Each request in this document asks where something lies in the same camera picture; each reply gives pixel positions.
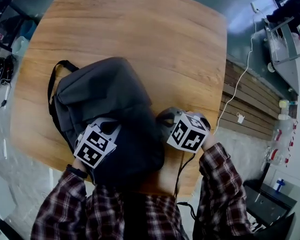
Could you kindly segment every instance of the black watch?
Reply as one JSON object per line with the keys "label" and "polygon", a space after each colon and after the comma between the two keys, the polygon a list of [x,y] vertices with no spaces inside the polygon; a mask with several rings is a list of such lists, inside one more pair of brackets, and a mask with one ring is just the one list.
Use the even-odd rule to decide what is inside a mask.
{"label": "black watch", "polygon": [[83,178],[83,179],[86,179],[88,177],[88,173],[86,172],[83,172],[82,170],[80,169],[76,169],[76,168],[73,168],[71,164],[68,164],[66,166],[66,171],[69,171],[69,172],[72,172],[74,173],[75,175],[77,175],[78,177],[80,178]]}

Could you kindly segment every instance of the white cable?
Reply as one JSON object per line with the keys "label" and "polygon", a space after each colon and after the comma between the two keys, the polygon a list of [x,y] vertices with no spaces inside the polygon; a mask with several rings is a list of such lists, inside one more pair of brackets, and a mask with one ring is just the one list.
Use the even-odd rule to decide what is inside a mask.
{"label": "white cable", "polygon": [[246,62],[246,69],[245,69],[245,71],[242,73],[242,75],[239,77],[238,82],[236,82],[235,89],[234,89],[234,94],[233,94],[232,98],[229,99],[229,100],[227,101],[227,103],[225,104],[225,106],[224,106],[224,108],[223,108],[223,110],[222,110],[222,113],[221,113],[221,115],[220,115],[220,117],[219,117],[219,119],[218,119],[218,122],[217,122],[217,124],[216,124],[216,128],[215,128],[215,131],[214,131],[213,135],[216,134],[216,132],[217,132],[217,130],[218,130],[218,128],[219,128],[219,121],[220,121],[221,117],[223,116],[223,114],[224,114],[224,112],[225,112],[225,110],[226,110],[226,107],[227,107],[228,103],[229,103],[230,101],[232,101],[232,100],[235,98],[235,96],[236,96],[238,84],[239,84],[239,82],[240,82],[242,76],[247,72],[247,70],[248,70],[248,68],[249,68],[249,58],[250,58],[250,54],[251,54],[251,53],[253,52],[253,50],[254,50],[254,49],[253,49],[254,47],[253,47],[253,44],[252,44],[252,39],[254,39],[254,37],[255,37],[255,35],[256,35],[256,33],[257,33],[257,24],[256,24],[256,22],[255,22],[255,18],[253,18],[253,22],[254,22],[254,34],[252,35],[251,40],[250,40],[250,41],[251,41],[251,50],[250,50],[249,53],[248,53],[248,58],[247,58],[247,62]]}

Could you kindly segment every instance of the backpack strap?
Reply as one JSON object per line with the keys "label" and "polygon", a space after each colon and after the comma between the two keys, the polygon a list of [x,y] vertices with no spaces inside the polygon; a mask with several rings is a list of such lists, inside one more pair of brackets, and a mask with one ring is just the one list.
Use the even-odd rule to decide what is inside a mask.
{"label": "backpack strap", "polygon": [[66,138],[65,134],[61,131],[60,128],[60,123],[59,123],[59,119],[58,119],[58,115],[57,115],[57,111],[56,111],[56,107],[55,107],[55,96],[52,97],[51,103],[50,103],[50,98],[51,98],[51,94],[52,94],[52,90],[54,88],[54,84],[56,81],[56,73],[57,73],[57,66],[58,65],[62,65],[64,66],[66,69],[68,69],[69,71],[71,71],[72,73],[77,71],[79,68],[76,67],[75,65],[73,65],[72,63],[70,63],[68,60],[61,60],[59,61],[53,68],[51,76],[50,76],[50,81],[49,81],[49,85],[48,85],[48,106],[49,106],[49,113],[52,116],[53,122],[55,127],[58,129],[59,133],[61,133],[61,135],[63,136],[63,138],[68,142],[68,145],[72,151],[72,153],[74,152],[74,149],[72,148],[71,144],[69,143],[68,139]]}

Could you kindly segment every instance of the backpack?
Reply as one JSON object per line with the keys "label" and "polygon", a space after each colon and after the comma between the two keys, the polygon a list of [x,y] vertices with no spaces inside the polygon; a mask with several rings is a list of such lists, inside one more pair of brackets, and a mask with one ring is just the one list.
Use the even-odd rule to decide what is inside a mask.
{"label": "backpack", "polygon": [[[71,74],[60,80],[51,99],[58,65]],[[97,118],[120,123],[116,149],[94,169],[84,164],[94,184],[135,186],[163,166],[162,135],[151,101],[126,59],[111,57],[80,70],[68,60],[59,61],[53,68],[47,97],[53,122],[72,153],[78,136]]]}

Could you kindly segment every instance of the shirt cuff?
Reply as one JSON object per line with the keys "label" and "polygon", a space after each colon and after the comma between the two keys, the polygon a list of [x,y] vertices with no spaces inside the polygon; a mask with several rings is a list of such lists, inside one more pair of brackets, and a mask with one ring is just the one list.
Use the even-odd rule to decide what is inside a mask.
{"label": "shirt cuff", "polygon": [[71,171],[66,170],[62,174],[56,188],[69,193],[71,196],[79,199],[80,201],[84,201],[86,199],[87,192],[84,180]]}
{"label": "shirt cuff", "polygon": [[201,156],[200,166],[206,171],[212,171],[222,165],[230,156],[221,143],[217,143],[207,149]]}

